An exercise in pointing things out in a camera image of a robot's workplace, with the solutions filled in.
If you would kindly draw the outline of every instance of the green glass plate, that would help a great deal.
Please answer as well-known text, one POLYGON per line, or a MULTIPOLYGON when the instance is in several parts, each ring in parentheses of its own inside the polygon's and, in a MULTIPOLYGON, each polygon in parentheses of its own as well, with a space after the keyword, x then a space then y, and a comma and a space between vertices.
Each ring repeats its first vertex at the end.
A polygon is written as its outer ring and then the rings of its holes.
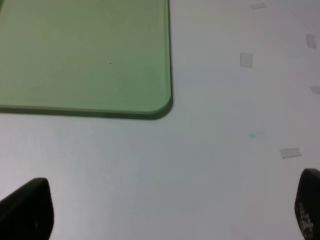
POLYGON ((159 118, 172 106, 169 0, 4 0, 0 111, 159 118))

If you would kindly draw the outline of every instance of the white table surface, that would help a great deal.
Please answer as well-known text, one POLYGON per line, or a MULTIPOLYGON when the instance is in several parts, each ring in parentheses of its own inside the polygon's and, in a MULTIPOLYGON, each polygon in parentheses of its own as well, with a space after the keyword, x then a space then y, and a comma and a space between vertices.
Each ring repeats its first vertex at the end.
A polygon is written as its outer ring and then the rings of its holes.
POLYGON ((320 54, 305 34, 320 39, 320 7, 257 2, 171 0, 162 119, 1 114, 0 198, 46 177, 52 240, 302 239, 297 184, 320 167, 320 54), (302 157, 281 159, 296 147, 302 157))

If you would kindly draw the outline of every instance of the white surface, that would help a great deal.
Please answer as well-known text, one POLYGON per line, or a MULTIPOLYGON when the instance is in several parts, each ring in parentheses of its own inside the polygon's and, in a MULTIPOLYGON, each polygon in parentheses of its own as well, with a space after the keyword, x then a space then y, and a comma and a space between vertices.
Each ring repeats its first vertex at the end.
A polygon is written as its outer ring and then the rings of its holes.
POLYGON ((320 168, 320 52, 306 43, 320 39, 320 6, 254 3, 171 0, 165 118, 1 114, 0 198, 47 177, 52 240, 301 240, 297 184, 320 168))

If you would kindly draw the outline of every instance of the black object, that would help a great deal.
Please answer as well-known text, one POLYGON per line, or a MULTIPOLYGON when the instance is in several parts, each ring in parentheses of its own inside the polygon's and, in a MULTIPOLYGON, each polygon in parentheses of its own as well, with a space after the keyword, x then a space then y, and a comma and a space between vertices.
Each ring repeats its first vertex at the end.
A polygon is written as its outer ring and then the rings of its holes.
POLYGON ((0 201, 0 240, 48 240, 54 226, 49 182, 35 178, 0 201))
POLYGON ((305 169, 294 204, 295 216, 305 240, 320 240, 320 171, 305 169))

